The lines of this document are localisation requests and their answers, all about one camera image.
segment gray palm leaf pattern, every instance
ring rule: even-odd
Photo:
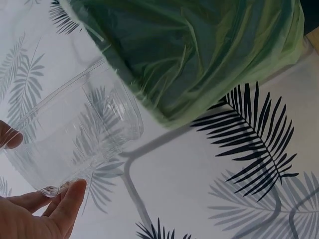
[[[39,100],[41,100],[42,87],[39,82],[39,77],[43,76],[41,72],[44,66],[39,62],[44,54],[35,57],[36,50],[33,57],[30,59],[28,55],[22,56],[21,66],[18,67],[18,74],[14,80],[14,87],[10,92],[8,123],[14,125],[33,107],[35,107]],[[35,137],[36,125],[35,123],[28,124],[31,135],[24,135],[25,142],[29,142],[31,137]]]
[[[41,1],[42,1],[42,0],[26,0],[26,2],[24,3],[24,5],[28,4],[29,2],[32,3],[32,4],[33,4],[34,2],[35,2],[35,4],[40,4]]]
[[[102,120],[109,128],[111,128],[119,121],[119,119],[110,112],[110,109],[107,105],[107,94],[105,87],[99,87],[91,90],[88,94],[88,99],[90,100],[90,103],[94,105],[96,112],[92,112],[90,107],[85,105],[85,112],[83,112],[80,116],[81,123],[83,124],[83,128],[85,130],[80,130],[78,136],[76,137],[75,145],[77,149],[73,151],[72,159],[74,163],[82,160],[83,155],[85,158],[94,156],[96,154],[96,146],[105,141],[109,142],[107,144],[108,147],[105,148],[106,152],[115,150],[112,147],[112,139],[110,134],[101,124]],[[118,133],[120,133],[120,131],[112,132],[112,137],[116,137]],[[112,180],[123,174],[123,171],[119,168],[122,164],[123,162],[119,162],[118,159],[113,158],[108,162],[98,166],[91,173],[91,175],[89,175],[89,186],[83,213],[90,197],[100,211],[107,213],[106,206],[109,202],[111,202],[108,194],[112,193],[109,187],[115,186],[115,184],[112,183]]]
[[[123,171],[119,168],[123,164],[118,159],[111,159],[109,162],[101,164],[92,172],[91,178],[88,181],[89,186],[82,214],[84,214],[89,197],[92,198],[95,206],[101,212],[107,214],[106,207],[111,202],[108,194],[113,193],[109,188],[115,186],[112,183],[112,179],[123,175]]]
[[[5,98],[5,95],[11,85],[12,80],[16,77],[18,67],[26,50],[22,47],[24,36],[20,37],[0,66],[0,102]]]
[[[210,195],[225,200],[222,206],[209,206],[223,231],[237,230],[233,238],[248,233],[252,239],[317,238],[319,233],[319,182],[313,173],[283,179],[283,190],[275,186],[271,193],[257,202],[258,195],[234,194],[241,185],[226,182],[234,174],[222,174],[222,179],[210,186]]]
[[[8,182],[3,177],[1,177],[0,178],[0,196],[10,197],[11,192],[12,192],[12,189],[8,188]]]

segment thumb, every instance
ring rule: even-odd
[[[15,148],[21,144],[23,136],[0,120],[0,147]]]
[[[81,179],[73,183],[61,203],[50,215],[50,219],[57,225],[64,237],[73,226],[83,202],[86,181]]]

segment green plastic bag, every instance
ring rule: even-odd
[[[294,64],[299,0],[67,0],[107,61],[164,126],[204,113],[240,83]]]

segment tablecloth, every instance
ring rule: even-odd
[[[35,24],[6,11],[13,6]],[[0,7],[0,119],[10,122],[10,109],[20,117],[100,53],[80,25],[55,20],[58,0]],[[318,64],[305,41],[298,64],[236,87],[173,131],[139,105],[144,135],[96,169],[71,238],[319,238]],[[2,196],[33,190],[3,154],[0,162]]]

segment white tablecloth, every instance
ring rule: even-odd
[[[0,3],[2,120],[14,120],[9,115],[12,107],[25,110],[24,105],[16,102],[13,105],[11,100],[21,88],[20,81],[16,81],[21,71],[36,72],[32,76],[34,79],[25,80],[32,81],[34,86],[28,88],[25,84],[23,97],[31,99],[34,96],[39,103],[100,58],[99,51],[81,26],[72,32],[63,30],[68,22],[59,26],[65,19],[59,23],[54,20],[57,7],[58,0]],[[297,154],[287,162],[287,166],[291,165],[289,174],[275,180],[276,184],[262,200],[258,201],[266,189],[244,196],[260,181],[250,187],[245,187],[253,180],[249,177],[237,184],[226,182],[256,159],[236,161],[232,155],[218,156],[227,150],[214,143],[216,139],[209,138],[213,135],[208,134],[212,129],[197,131],[210,125],[209,119],[201,121],[206,121],[204,126],[187,125],[168,131],[140,107],[144,135],[119,155],[117,161],[97,170],[97,177],[89,183],[72,238],[138,238],[138,233],[147,234],[143,227],[153,234],[151,224],[158,236],[163,236],[165,227],[166,234],[170,231],[172,235],[174,230],[175,237],[170,238],[176,239],[319,238],[318,65],[318,55],[306,46],[305,55],[297,65],[283,69],[259,86],[258,112],[262,114],[268,93],[268,103],[272,101],[271,112],[278,99],[281,99],[279,112],[286,105],[285,129],[292,120],[287,137],[293,133],[285,153],[287,157]],[[254,95],[255,86],[251,85],[252,99]],[[270,130],[270,122],[269,116],[265,135]],[[0,157],[0,193],[14,196],[32,191],[6,157]],[[280,163],[277,161],[274,165],[280,166]],[[114,177],[113,170],[121,173]],[[240,188],[247,190],[235,193]]]

